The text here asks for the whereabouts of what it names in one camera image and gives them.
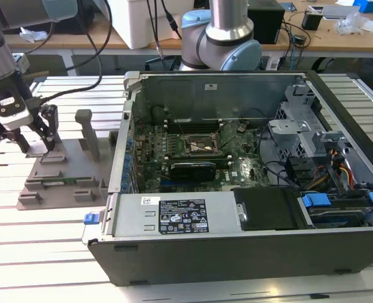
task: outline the yellow wire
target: yellow wire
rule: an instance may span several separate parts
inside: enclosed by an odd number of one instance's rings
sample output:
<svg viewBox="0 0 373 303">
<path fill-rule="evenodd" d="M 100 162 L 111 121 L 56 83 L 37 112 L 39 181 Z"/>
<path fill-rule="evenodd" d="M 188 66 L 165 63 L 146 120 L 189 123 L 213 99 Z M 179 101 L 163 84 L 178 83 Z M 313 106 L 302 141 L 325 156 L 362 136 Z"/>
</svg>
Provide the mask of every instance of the yellow wire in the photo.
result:
<svg viewBox="0 0 373 303">
<path fill-rule="evenodd" d="M 350 177 L 349 177 L 349 172 L 347 171 L 347 169 L 344 169 L 343 167 L 340 167 L 340 170 L 342 170 L 346 173 L 346 176 L 348 177 L 348 186 L 352 187 L 351 184 L 350 184 Z"/>
<path fill-rule="evenodd" d="M 315 182 L 313 185 L 311 185 L 310 187 L 308 187 L 308 189 L 311 189 L 313 188 L 314 186 L 317 186 L 318 184 L 322 183 L 323 181 L 326 180 L 326 178 L 328 178 L 329 175 L 325 175 L 323 176 L 322 178 L 320 178 L 317 182 Z"/>
</svg>

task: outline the warning label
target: warning label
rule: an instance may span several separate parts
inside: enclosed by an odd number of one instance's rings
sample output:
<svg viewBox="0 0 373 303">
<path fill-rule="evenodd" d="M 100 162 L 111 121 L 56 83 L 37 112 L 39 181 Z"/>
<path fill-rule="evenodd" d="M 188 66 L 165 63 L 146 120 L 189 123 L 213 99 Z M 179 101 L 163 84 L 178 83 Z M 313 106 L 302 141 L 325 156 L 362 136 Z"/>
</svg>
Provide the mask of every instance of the warning label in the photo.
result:
<svg viewBox="0 0 373 303">
<path fill-rule="evenodd" d="M 204 199 L 160 201 L 159 218 L 163 235 L 209 232 Z"/>
</svg>

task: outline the table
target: table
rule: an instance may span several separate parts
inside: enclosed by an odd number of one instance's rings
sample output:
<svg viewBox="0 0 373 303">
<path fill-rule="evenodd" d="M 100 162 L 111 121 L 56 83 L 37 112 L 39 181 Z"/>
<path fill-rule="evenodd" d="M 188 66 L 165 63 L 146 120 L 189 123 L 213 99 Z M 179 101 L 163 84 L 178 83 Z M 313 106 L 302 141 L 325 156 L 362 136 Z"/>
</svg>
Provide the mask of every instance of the table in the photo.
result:
<svg viewBox="0 0 373 303">
<path fill-rule="evenodd" d="M 313 3 L 292 1 L 297 7 L 297 11 L 304 11 L 308 5 Z M 317 5 L 333 4 L 335 0 L 320 0 Z M 285 20 L 288 21 L 292 13 L 285 14 Z M 364 14 L 364 16 L 373 20 L 373 13 Z M 303 14 L 293 16 L 291 23 L 301 26 Z M 303 52 L 304 57 L 373 57 L 373 33 L 365 32 L 363 35 L 344 35 L 341 36 L 332 29 L 335 21 L 321 20 L 319 29 L 311 32 L 311 45 Z M 98 15 L 95 23 L 90 29 L 90 34 L 96 45 L 100 47 L 106 38 L 108 21 Z M 293 32 L 300 33 L 300 30 L 294 29 Z M 6 41 L 13 52 L 25 52 L 37 44 L 25 42 L 19 35 L 7 35 Z M 166 55 L 180 55 L 181 41 L 170 39 L 161 42 L 161 46 Z M 276 44 L 263 45 L 263 56 L 268 56 L 266 69 L 276 69 L 280 58 L 288 49 L 287 33 L 281 31 Z M 42 49 L 33 54 L 60 55 L 66 66 L 72 66 L 74 55 L 91 55 L 94 50 L 85 35 L 54 35 L 51 40 L 43 46 Z M 157 55 L 155 44 L 150 44 L 144 49 L 131 50 L 123 42 L 120 36 L 114 31 L 107 48 L 102 52 L 103 55 Z M 70 76 L 76 76 L 76 71 L 70 71 Z"/>
<path fill-rule="evenodd" d="M 32 90 L 46 96 L 87 86 L 96 79 L 48 77 Z M 373 109 L 373 93 L 360 80 L 343 74 L 326 74 L 323 79 L 353 116 L 364 121 L 373 118 L 373 111 L 354 111 Z M 80 108 L 93 111 L 97 135 L 107 136 L 109 130 L 120 126 L 124 101 L 122 76 L 107 76 L 93 91 L 54 100 L 59 106 L 60 137 L 82 138 L 80 126 L 74 122 L 74 113 Z M 324 115 L 332 122 L 327 112 Z M 28 129 L 23 132 L 29 141 L 35 139 Z M 0 142 L 0 303 L 107 302 L 113 298 L 118 303 L 310 303 L 314 294 L 330 296 L 322 300 L 325 303 L 373 303 L 373 265 L 359 274 L 342 276 L 115 287 L 81 241 L 82 218 L 101 207 L 15 210 L 33 163 L 34 159 L 26 158 L 16 145 Z"/>
</svg>

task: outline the aluminum profile table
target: aluminum profile table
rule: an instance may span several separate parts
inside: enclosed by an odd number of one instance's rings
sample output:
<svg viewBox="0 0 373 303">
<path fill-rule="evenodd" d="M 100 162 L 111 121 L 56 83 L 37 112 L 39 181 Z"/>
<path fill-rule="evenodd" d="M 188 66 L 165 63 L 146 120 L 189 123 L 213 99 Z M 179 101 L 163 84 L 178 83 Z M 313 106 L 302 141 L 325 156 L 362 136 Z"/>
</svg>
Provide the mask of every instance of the aluminum profile table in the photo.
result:
<svg viewBox="0 0 373 303">
<path fill-rule="evenodd" d="M 332 89 L 356 92 L 343 94 L 340 97 L 348 109 L 351 110 L 355 102 L 362 102 L 357 105 L 363 106 L 355 109 L 373 109 L 373 93 L 361 81 L 350 80 L 344 75 L 325 75 L 323 78 Z M 49 77 L 44 83 L 34 85 L 32 88 L 37 95 L 46 96 L 69 88 L 87 86 L 96 79 L 96 77 Z M 125 101 L 122 82 L 123 77 L 108 76 L 93 91 L 54 100 L 53 102 L 59 106 L 61 138 L 81 137 L 80 126 L 74 122 L 75 112 L 79 108 L 90 108 L 93 111 L 92 124 L 99 137 L 107 136 L 111 129 L 117 129 L 120 126 L 122 105 Z M 29 140 L 35 139 L 27 129 L 25 136 Z M 84 214 L 100 210 L 101 207 L 15 210 L 18 195 L 32 164 L 33 159 L 25 158 L 17 146 L 7 141 L 0 142 L 0 302 L 2 303 L 107 302 L 109 300 L 120 303 L 219 301 L 309 303 L 313 302 L 311 298 L 328 298 L 328 296 L 329 298 L 323 299 L 322 302 L 373 302 L 373 265 L 359 274 L 343 276 L 115 287 L 109 283 L 107 275 L 81 241 Z M 193 266 L 193 263 L 180 263 L 174 270 L 182 270 L 183 266 Z"/>
<path fill-rule="evenodd" d="M 351 79 L 345 74 L 320 75 L 325 84 L 373 141 L 373 91 L 360 79 Z M 332 129 L 337 130 L 333 118 L 322 111 Z"/>
</svg>

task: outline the blue cable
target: blue cable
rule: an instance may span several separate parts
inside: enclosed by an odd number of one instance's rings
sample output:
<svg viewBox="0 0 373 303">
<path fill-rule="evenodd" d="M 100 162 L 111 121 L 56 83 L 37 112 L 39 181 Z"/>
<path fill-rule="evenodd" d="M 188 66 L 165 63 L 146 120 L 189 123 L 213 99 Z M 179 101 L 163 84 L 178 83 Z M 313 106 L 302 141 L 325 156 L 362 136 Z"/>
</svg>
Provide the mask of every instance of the blue cable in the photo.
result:
<svg viewBox="0 0 373 303">
<path fill-rule="evenodd" d="M 294 67 L 294 54 L 295 54 L 295 41 L 294 41 L 294 35 L 292 35 L 292 40 L 293 40 L 293 51 L 292 51 L 292 63 L 290 64 L 290 70 L 293 70 Z"/>
</svg>

